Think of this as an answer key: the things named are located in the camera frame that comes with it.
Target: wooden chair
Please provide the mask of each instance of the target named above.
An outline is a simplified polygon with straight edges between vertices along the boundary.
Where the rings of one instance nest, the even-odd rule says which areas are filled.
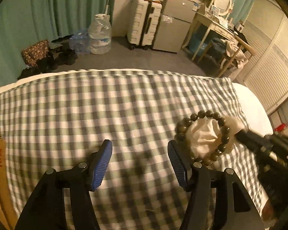
[[[252,56],[255,56],[257,54],[256,50],[251,47],[249,44],[247,44],[246,42],[244,42],[242,39],[240,39],[238,36],[235,36],[235,39],[240,43],[240,46],[238,48],[238,50],[234,53],[234,55],[232,57],[229,57],[227,56],[226,52],[223,53],[223,57],[220,59],[220,62],[219,64],[222,62],[223,59],[225,59],[225,63],[223,65],[220,64],[220,70],[218,71],[216,77],[217,78],[220,78],[223,73],[226,71],[226,69],[233,64],[233,61],[234,59],[236,58],[237,54],[239,53],[239,51],[242,49],[242,48],[245,48],[249,53],[250,53],[250,56],[248,58],[248,60],[250,60],[250,58]],[[201,61],[201,59],[206,55],[206,53],[208,52],[209,48],[212,46],[212,43],[210,42],[208,44],[208,46],[206,46],[206,48],[204,49],[201,57],[199,58],[198,62]]]

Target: white mattress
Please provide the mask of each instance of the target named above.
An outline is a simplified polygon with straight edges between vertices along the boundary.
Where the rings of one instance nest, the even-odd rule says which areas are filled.
[[[62,74],[72,73],[72,72],[84,72],[84,71],[86,70],[79,70],[79,71],[72,70],[69,72],[43,73],[43,74],[35,75],[32,77],[21,79],[15,83],[0,87],[0,93],[10,90],[26,82],[37,80],[40,78],[45,78],[45,77],[50,77],[50,76],[55,76],[55,75],[62,75]],[[258,98],[247,87],[241,84],[233,83],[233,86],[237,92],[237,96],[239,98],[242,111],[244,112],[246,116],[250,129],[261,136],[264,136],[266,134],[272,134],[273,129],[272,129],[271,123],[269,121],[268,116],[266,115],[266,111],[264,110],[263,106],[259,102]],[[263,188],[262,190],[263,190],[263,193],[262,193],[263,194],[262,208],[263,208],[264,205],[266,204],[268,197],[266,193],[264,192]]]

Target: bed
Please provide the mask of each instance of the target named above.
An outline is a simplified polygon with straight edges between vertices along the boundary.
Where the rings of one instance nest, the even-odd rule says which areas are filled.
[[[6,174],[19,216],[48,167],[73,167],[113,142],[102,185],[91,194],[101,229],[179,229],[187,194],[167,156],[176,123],[199,110],[239,118],[245,127],[272,133],[269,119],[246,87],[227,78],[149,70],[80,70],[48,73],[0,88],[0,133],[6,141]],[[257,210],[267,200],[254,156],[235,144],[213,168],[231,167]],[[66,218],[72,229],[65,190]]]

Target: beaded bracelet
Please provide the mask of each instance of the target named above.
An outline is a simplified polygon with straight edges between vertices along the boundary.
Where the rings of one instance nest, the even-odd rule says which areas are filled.
[[[181,122],[177,124],[176,127],[176,136],[175,139],[178,141],[185,141],[185,132],[188,130],[189,126],[195,122],[198,118],[207,117],[208,119],[215,119],[218,122],[218,125],[221,127],[221,133],[223,134],[221,137],[221,144],[219,144],[218,148],[211,154],[210,157],[205,157],[203,159],[196,158],[195,162],[204,163],[206,166],[211,165],[213,162],[217,161],[219,156],[226,150],[226,144],[229,142],[229,131],[230,128],[225,125],[226,120],[220,116],[219,113],[213,113],[211,110],[208,111],[199,111],[198,114],[194,113],[190,116],[190,118],[184,118]]]

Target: red object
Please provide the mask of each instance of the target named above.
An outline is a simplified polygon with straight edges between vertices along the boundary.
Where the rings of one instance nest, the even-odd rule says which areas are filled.
[[[274,131],[281,132],[286,128],[286,125],[282,123],[280,126],[276,127]]]

